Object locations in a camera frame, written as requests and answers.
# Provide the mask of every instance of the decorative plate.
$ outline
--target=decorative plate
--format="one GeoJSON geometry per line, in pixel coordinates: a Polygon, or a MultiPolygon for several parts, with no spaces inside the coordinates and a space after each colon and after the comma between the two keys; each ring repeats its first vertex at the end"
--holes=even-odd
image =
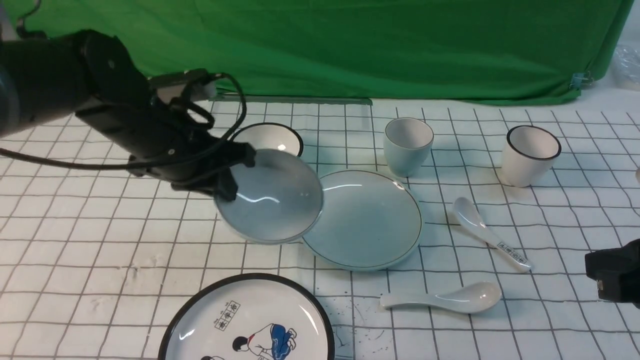
{"type": "Polygon", "coordinates": [[[316,298],[271,274],[220,280],[178,311],[159,360],[333,360],[333,331],[316,298]]]}

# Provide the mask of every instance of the light blue cup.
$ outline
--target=light blue cup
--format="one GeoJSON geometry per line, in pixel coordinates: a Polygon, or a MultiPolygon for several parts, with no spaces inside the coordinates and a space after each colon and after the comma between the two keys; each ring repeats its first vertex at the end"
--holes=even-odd
{"type": "Polygon", "coordinates": [[[385,128],[385,157],[389,170],[399,177],[409,177],[431,152],[433,130],[423,120],[401,117],[385,128]]]}

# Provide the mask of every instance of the green screen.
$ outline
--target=green screen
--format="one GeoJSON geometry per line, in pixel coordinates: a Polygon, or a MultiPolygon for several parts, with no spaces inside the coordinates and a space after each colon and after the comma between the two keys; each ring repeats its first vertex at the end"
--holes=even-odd
{"type": "MultiPolygon", "coordinates": [[[[31,1],[5,0],[15,19],[31,1]]],[[[252,95],[559,104],[604,76],[632,0],[44,0],[28,29],[116,35],[148,76],[252,95]]]]}

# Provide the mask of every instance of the white cup with black rim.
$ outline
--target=white cup with black rim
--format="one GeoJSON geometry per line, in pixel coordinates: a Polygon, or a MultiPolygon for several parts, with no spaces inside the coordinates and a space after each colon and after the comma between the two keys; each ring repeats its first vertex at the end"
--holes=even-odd
{"type": "Polygon", "coordinates": [[[529,186],[551,169],[561,152],[560,141],[547,130],[513,127],[502,151],[502,180],[517,188],[529,186]]]}
{"type": "Polygon", "coordinates": [[[423,120],[401,117],[385,128],[385,158],[389,170],[399,177],[409,177],[431,152],[433,130],[423,120]]]}

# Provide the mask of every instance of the white ceramic bowl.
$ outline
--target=white ceramic bowl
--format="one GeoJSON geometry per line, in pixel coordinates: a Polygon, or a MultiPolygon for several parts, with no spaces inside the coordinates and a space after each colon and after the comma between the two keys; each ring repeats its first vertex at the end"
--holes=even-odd
{"type": "Polygon", "coordinates": [[[404,185],[361,170],[334,172],[321,181],[323,214],[303,237],[316,255],[345,270],[373,271],[417,248],[422,215],[404,185]]]}
{"type": "Polygon", "coordinates": [[[239,235],[256,243],[298,239],[315,224],[323,208],[320,180],[300,158],[273,149],[256,151],[255,166],[231,167],[236,199],[214,196],[222,218],[239,235]]]}
{"type": "Polygon", "coordinates": [[[231,140],[248,142],[254,149],[276,149],[295,156],[302,155],[304,147],[302,138],[294,129],[274,122],[244,127],[231,140]]]}

